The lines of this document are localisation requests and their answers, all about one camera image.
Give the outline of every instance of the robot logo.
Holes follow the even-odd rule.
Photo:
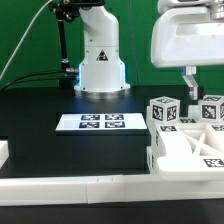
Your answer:
[[[97,61],[108,61],[107,55],[104,52],[104,50],[100,52],[100,55],[98,56]]]

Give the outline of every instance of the black table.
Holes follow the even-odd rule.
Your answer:
[[[184,86],[133,87],[129,95],[110,100],[75,97],[71,90],[24,88],[0,95],[0,138],[10,157],[0,178],[145,174],[150,134],[58,135],[56,125],[69,113],[142,113],[158,96],[181,100]],[[223,223],[224,200],[186,200],[97,205],[1,207],[1,223]]]

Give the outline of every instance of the cable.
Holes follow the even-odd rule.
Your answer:
[[[26,82],[40,82],[40,81],[52,81],[52,80],[59,80],[64,77],[57,77],[57,78],[46,78],[46,79],[30,79],[30,80],[23,80],[23,81],[18,81],[14,83],[10,83],[9,85],[4,86],[2,89],[0,89],[0,93],[4,92],[8,87],[16,84],[21,84],[21,83],[26,83]]]
[[[2,89],[0,89],[0,91],[2,92],[5,89],[7,89],[9,86],[11,86],[13,84],[16,84],[16,83],[19,83],[20,80],[27,79],[27,78],[30,78],[30,77],[33,77],[33,76],[53,75],[53,74],[59,74],[59,73],[64,73],[64,72],[65,72],[64,70],[56,70],[56,71],[35,72],[35,73],[30,73],[30,74],[27,74],[27,75],[23,75],[23,76],[20,76],[20,77],[14,79],[14,80],[8,82]]]
[[[17,45],[16,49],[14,50],[13,54],[11,55],[9,61],[7,62],[7,64],[5,65],[5,68],[2,71],[2,74],[0,75],[0,81],[2,80],[3,76],[5,75],[9,65],[11,64],[13,58],[15,57],[16,53],[18,52],[19,48],[21,47],[23,41],[25,40],[27,34],[29,33],[30,29],[32,28],[34,22],[36,21],[36,19],[39,17],[39,15],[41,14],[41,12],[45,9],[45,7],[49,4],[53,2],[53,0],[50,0],[48,2],[46,2],[41,8],[40,10],[37,12],[37,14],[34,16],[34,18],[32,19],[30,25],[28,26],[27,30],[25,31],[25,33],[23,34],[19,44]]]
[[[137,62],[137,52],[136,52],[136,46],[135,46],[135,36],[134,36],[134,28],[133,28],[133,15],[132,15],[132,0],[128,1],[129,5],[129,22],[130,22],[130,30],[131,30],[131,38],[132,38],[132,49],[133,49],[133,59],[135,63],[135,72],[136,72],[136,78],[137,83],[140,85],[140,79],[139,79],[139,67]]]
[[[26,83],[26,82],[52,81],[52,80],[59,80],[59,79],[65,79],[65,78],[70,79],[70,80],[77,80],[74,76],[71,76],[71,77],[60,76],[60,77],[55,77],[55,78],[29,79],[29,80],[23,80],[23,81],[17,81],[17,82],[10,82],[10,83],[7,83],[3,88],[0,89],[0,93],[3,93],[8,87],[10,87],[12,85],[17,85],[17,84]]]

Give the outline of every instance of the white robotic gripper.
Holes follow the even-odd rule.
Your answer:
[[[125,65],[119,57],[119,24],[101,7],[80,9],[84,24],[85,58],[79,66],[76,94],[111,98],[126,93]]]
[[[159,0],[152,35],[151,60],[156,67],[183,67],[183,77],[198,87],[196,66],[224,64],[223,0]]]

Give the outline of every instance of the robot end effector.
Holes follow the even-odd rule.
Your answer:
[[[191,99],[200,98],[196,66],[224,64],[223,0],[159,0],[152,37],[156,67],[182,67]]]

